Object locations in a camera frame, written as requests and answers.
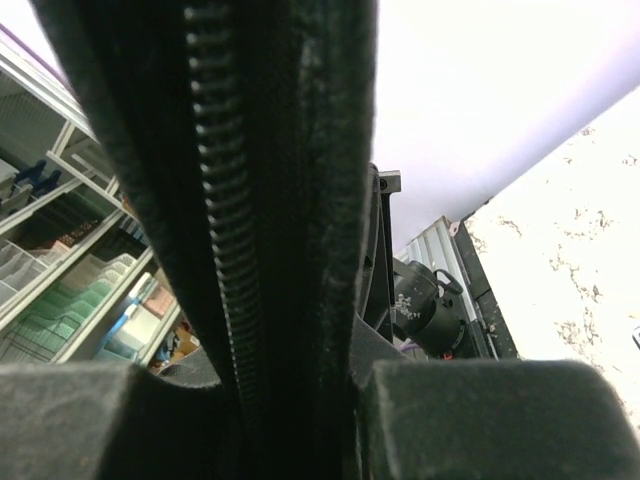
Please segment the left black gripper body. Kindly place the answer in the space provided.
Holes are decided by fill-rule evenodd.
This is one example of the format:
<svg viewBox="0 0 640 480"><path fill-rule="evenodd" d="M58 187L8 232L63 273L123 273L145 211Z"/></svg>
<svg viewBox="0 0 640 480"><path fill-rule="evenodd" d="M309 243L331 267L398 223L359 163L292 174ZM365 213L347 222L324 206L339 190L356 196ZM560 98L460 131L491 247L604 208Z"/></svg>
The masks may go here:
<svg viewBox="0 0 640 480"><path fill-rule="evenodd" d="M400 191L400 174L370 164L370 201L364 237L364 322L384 338L406 341L429 358L472 358L475 348L461 284L446 270L395 258L390 196Z"/></svg>

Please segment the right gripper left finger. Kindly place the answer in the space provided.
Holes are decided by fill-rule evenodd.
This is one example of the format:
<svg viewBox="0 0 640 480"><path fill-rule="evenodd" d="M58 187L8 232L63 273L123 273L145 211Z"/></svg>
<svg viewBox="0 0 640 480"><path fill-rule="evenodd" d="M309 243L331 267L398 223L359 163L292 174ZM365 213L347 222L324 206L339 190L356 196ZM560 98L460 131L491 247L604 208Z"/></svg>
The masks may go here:
<svg viewBox="0 0 640 480"><path fill-rule="evenodd" d="M235 479L239 428L198 350L132 363L1 368L4 479Z"/></svg>

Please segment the black zip tool case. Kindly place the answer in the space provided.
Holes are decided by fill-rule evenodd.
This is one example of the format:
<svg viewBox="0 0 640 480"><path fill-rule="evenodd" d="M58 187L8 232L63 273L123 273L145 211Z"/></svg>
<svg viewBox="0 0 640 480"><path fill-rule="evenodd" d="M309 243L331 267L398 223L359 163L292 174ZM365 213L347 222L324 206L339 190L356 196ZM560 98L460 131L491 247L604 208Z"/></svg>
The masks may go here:
<svg viewBox="0 0 640 480"><path fill-rule="evenodd" d="M34 9L222 381L236 469L342 478L376 4Z"/></svg>

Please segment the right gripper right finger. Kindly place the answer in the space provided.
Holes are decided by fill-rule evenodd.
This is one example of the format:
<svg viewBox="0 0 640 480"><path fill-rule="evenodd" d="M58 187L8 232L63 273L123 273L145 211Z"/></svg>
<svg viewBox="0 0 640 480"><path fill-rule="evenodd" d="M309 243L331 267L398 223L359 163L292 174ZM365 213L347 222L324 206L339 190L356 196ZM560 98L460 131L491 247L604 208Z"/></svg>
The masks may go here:
<svg viewBox="0 0 640 480"><path fill-rule="evenodd" d="M575 361L428 360L354 323L358 479L635 479L613 388Z"/></svg>

